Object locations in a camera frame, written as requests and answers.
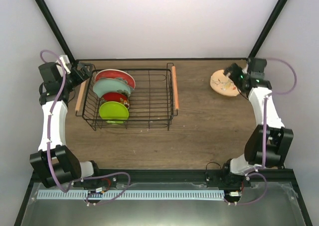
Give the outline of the light blue plate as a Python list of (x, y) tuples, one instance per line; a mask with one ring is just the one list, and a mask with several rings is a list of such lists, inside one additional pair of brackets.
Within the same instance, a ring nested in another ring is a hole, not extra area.
[(124, 82), (117, 79), (100, 79), (93, 86), (93, 92), (101, 98), (104, 94), (110, 92), (121, 93), (126, 96), (131, 95), (131, 88)]

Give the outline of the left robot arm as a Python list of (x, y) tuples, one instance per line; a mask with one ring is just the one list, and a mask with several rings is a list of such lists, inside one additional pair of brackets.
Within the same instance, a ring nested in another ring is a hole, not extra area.
[(39, 88), (39, 103), (43, 111), (43, 132), (38, 151), (29, 161), (42, 184), (58, 184), (84, 179), (90, 188), (102, 182), (97, 164), (91, 160), (80, 162), (66, 145), (65, 122), (70, 93), (92, 76), (93, 64), (75, 63), (69, 72), (59, 63), (48, 62), (39, 66), (43, 79)]

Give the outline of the beige floral plate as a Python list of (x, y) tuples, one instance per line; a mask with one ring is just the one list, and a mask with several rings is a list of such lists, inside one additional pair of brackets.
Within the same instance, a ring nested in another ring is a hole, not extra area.
[(226, 97), (236, 97), (240, 93), (229, 77), (224, 75), (224, 70), (214, 72), (210, 77), (211, 88)]

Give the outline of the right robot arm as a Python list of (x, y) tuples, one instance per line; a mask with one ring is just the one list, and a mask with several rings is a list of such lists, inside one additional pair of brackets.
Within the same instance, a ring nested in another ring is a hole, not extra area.
[(245, 69), (233, 63), (223, 71), (239, 92), (246, 95), (256, 120), (244, 153), (223, 164), (221, 181), (228, 188), (250, 173), (283, 167), (294, 138), (293, 131), (284, 126), (276, 111), (272, 85), (265, 79), (266, 66), (266, 59), (249, 58)]

